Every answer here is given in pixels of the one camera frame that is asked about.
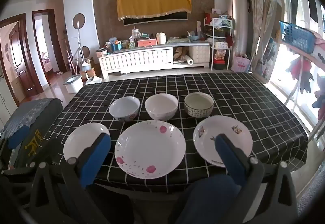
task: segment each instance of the round wall decoration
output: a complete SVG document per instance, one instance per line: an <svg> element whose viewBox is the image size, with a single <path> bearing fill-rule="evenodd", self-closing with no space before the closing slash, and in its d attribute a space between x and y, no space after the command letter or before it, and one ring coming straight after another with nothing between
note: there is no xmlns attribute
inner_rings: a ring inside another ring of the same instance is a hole
<svg viewBox="0 0 325 224"><path fill-rule="evenodd" d="M72 25L74 26L75 29L78 29L78 27L77 27L78 21L79 21L79 29L81 29L86 21L85 16L83 14L76 14L74 16L74 19L72 20Z"/></svg>
<svg viewBox="0 0 325 224"><path fill-rule="evenodd" d="M88 58L88 57L90 56L90 50L89 50L89 48L86 47L86 46L83 46L83 47L82 47L82 53L83 53L83 56L84 56L85 58Z"/></svg>

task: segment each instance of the plastic jug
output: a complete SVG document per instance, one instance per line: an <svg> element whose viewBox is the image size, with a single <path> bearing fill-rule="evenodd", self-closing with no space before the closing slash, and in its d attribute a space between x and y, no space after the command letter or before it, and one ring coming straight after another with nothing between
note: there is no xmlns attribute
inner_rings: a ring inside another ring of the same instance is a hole
<svg viewBox="0 0 325 224"><path fill-rule="evenodd" d="M158 33L156 34L157 37L157 43L158 44L165 44L166 43L166 35L164 33Z"/></svg>

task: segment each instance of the blue gripper pad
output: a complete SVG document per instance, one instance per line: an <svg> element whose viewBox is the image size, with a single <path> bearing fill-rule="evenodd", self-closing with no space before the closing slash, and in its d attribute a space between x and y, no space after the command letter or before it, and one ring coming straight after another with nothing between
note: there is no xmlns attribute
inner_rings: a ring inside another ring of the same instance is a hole
<svg viewBox="0 0 325 224"><path fill-rule="evenodd" d="M85 188L87 185L91 185L94 182L95 177L100 170L100 167L102 166L110 148L111 137L106 133L101 133L99 138L97 138L97 140L89 148L90 153L88 154L88 159L79 170L79 181L83 188Z"/></svg>
<svg viewBox="0 0 325 224"><path fill-rule="evenodd" d="M216 136L214 147L234 182L243 187L246 183L247 175L247 168L245 167L245 163L247 162L246 155L241 149L236 148L224 133Z"/></svg>
<svg viewBox="0 0 325 224"><path fill-rule="evenodd" d="M8 148L16 149L16 147L23 141L29 134L29 127L24 125L18 131L16 131L11 137L8 139Z"/></svg>

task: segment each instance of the white plate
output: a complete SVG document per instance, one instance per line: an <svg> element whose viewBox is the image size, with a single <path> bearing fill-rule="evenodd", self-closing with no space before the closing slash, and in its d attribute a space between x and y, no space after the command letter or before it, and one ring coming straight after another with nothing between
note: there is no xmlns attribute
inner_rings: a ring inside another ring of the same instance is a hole
<svg viewBox="0 0 325 224"><path fill-rule="evenodd" d="M233 126L238 127L241 132L238 131L239 134L235 133L232 129ZM215 149L213 140L220 133L224 133L235 147L243 150L246 156L251 154L253 139L244 124L227 116L212 116L201 121L193 133L194 146L204 160L213 165L225 167Z"/></svg>
<svg viewBox="0 0 325 224"><path fill-rule="evenodd" d="M120 168L141 179L167 175L185 155L185 139L174 125L159 120L138 122L127 128L115 145Z"/></svg>
<svg viewBox="0 0 325 224"><path fill-rule="evenodd" d="M108 129L97 122L87 123L75 129L64 143L64 159L67 161L70 157L78 158L85 148L92 146L102 132L109 135Z"/></svg>

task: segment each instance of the dining table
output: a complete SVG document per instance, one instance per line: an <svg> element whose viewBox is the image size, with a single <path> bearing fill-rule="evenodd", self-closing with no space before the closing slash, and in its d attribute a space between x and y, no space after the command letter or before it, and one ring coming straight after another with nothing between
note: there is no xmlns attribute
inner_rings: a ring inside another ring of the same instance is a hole
<svg viewBox="0 0 325 224"><path fill-rule="evenodd" d="M250 73L204 73L124 79L86 85L72 98L44 137L56 138L61 148L53 162L59 164L68 136L79 126L98 122L106 126L112 140L95 183L131 191L174 193L191 183L226 170L206 162L193 143L195 127L203 119L190 117L184 110L184 98L192 92L203 92L214 99L210 116L224 115L243 123L251 133L250 156L261 162L277 164L286 161L290 170L303 166L307 158L308 138L294 114L264 84ZM168 122L184 135L186 153L171 173L156 179L139 179L126 174L116 162L115 144L120 134L137 122L150 120L145 101L157 93L169 93L179 101L175 116ZM130 122L115 120L110 104L118 98L134 96L140 100L138 116Z"/></svg>

